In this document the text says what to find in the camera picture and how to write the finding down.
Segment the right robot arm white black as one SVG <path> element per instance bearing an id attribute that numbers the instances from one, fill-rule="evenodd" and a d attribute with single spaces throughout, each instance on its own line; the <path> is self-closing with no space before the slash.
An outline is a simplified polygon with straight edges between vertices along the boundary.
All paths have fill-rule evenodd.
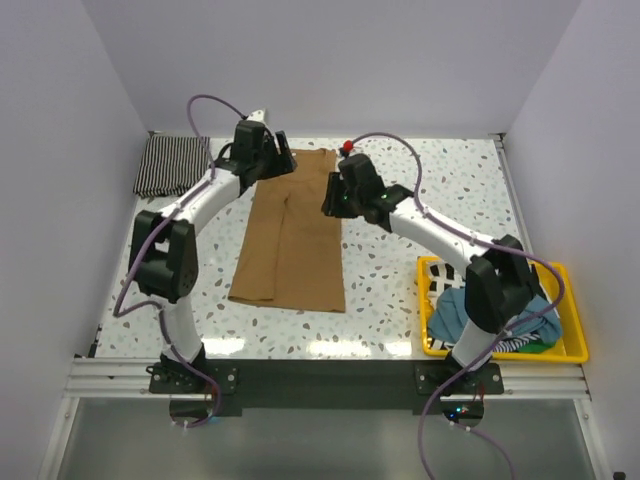
<path id="1" fill-rule="evenodd" d="M 463 278 L 469 320 L 450 353 L 455 362 L 446 367 L 445 379 L 452 390 L 466 393 L 481 380 L 490 344 L 541 293 L 539 278 L 515 237 L 477 234 L 418 207 L 416 200 L 402 185 L 385 185 L 367 155 L 353 154 L 329 175 L 322 212 L 340 219 L 362 217 L 436 254 Z"/>

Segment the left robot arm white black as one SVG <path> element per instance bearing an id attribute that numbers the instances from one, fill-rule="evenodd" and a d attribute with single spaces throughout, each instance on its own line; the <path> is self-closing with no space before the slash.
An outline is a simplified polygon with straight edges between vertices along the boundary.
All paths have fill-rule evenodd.
<path id="1" fill-rule="evenodd" d="M 185 392 L 200 390 L 207 368 L 191 307 L 191 292 L 199 275 L 197 237 L 210 221 L 261 180 L 292 173 L 294 155 L 286 134 L 260 121 L 244 119 L 235 128 L 203 177 L 178 200 L 159 211 L 143 210 L 133 223 L 125 285 L 135 284 L 145 299 L 125 310 L 124 296 L 115 314 L 151 306 L 158 312 L 162 355 L 177 362 L 173 382 Z"/>

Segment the black white striped tank top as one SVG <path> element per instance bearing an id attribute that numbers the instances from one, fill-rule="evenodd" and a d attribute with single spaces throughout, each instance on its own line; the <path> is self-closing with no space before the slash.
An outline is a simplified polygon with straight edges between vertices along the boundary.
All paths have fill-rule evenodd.
<path id="1" fill-rule="evenodd" d="M 140 198 L 181 196 L 209 168 L 210 139 L 154 135 L 145 145 L 133 193 Z"/>

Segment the tan tank top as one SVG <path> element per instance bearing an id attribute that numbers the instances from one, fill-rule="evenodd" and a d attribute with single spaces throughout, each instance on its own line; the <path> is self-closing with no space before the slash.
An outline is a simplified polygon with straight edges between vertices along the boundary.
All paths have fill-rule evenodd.
<path id="1" fill-rule="evenodd" d="M 332 150 L 297 150 L 294 172 L 257 183 L 228 298 L 254 306 L 343 313 L 341 221 L 321 211 Z"/>

